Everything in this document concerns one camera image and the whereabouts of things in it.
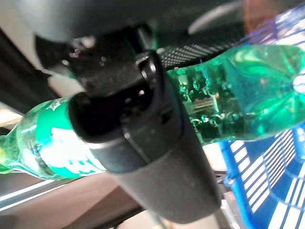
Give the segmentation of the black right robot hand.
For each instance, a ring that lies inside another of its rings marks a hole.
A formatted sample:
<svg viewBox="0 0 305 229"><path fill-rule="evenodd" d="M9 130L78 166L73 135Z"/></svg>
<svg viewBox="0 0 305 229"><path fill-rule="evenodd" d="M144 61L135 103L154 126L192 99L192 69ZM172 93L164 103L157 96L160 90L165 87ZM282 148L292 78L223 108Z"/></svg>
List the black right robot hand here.
<svg viewBox="0 0 305 229"><path fill-rule="evenodd" d="M165 69L168 48L214 57L242 30L241 0L16 0L42 66L85 91L67 115L85 148L141 206L179 223L221 194Z"/></svg>

